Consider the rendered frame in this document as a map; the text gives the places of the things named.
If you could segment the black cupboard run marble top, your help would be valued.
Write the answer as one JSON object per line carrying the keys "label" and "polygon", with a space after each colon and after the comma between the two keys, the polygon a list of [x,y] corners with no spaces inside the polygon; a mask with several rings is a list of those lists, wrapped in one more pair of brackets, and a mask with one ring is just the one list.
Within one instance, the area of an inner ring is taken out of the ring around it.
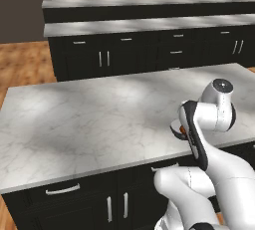
{"label": "black cupboard run marble top", "polygon": [[42,10],[59,82],[255,67],[255,0],[45,0]]}

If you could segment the white bowl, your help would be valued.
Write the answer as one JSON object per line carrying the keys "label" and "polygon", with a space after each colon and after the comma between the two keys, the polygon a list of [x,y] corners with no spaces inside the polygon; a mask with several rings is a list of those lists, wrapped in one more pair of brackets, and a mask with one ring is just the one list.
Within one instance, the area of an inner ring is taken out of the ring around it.
{"label": "white bowl", "polygon": [[180,131],[181,123],[178,119],[175,119],[171,124],[170,124],[170,129],[174,136],[180,140],[187,140],[187,136]]}

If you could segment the black drawer front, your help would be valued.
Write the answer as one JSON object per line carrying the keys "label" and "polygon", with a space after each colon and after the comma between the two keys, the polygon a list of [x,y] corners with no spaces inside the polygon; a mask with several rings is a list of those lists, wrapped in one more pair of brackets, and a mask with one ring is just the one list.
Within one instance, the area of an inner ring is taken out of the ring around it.
{"label": "black drawer front", "polygon": [[[96,194],[105,192],[106,190],[113,190],[116,187],[116,182],[117,176],[112,172],[106,172],[9,192],[3,194],[3,198],[8,205],[14,203],[18,208],[27,209],[30,206],[37,204],[53,203],[55,201],[71,199],[74,197],[80,197],[82,195]],[[59,190],[75,186],[78,183],[80,183],[81,188],[73,192],[58,195],[47,195],[45,193],[47,189]]]}
{"label": "black drawer front", "polygon": [[193,156],[185,155],[181,157],[171,158],[152,163],[144,163],[141,165],[128,167],[118,171],[118,187],[128,187],[144,183],[146,181],[152,182],[155,172],[151,171],[151,167],[163,167],[179,163],[179,166],[196,166]]}

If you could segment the black cupboard door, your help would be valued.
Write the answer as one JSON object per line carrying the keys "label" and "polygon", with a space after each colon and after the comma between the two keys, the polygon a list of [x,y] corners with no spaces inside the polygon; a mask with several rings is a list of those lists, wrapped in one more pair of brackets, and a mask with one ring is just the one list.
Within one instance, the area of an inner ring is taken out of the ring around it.
{"label": "black cupboard door", "polygon": [[20,212],[18,230],[117,230],[115,209],[108,222],[108,195],[41,206]]}
{"label": "black cupboard door", "polygon": [[[128,217],[124,218],[124,193],[128,193]],[[168,200],[152,185],[118,190],[118,230],[154,230],[164,215]]]}

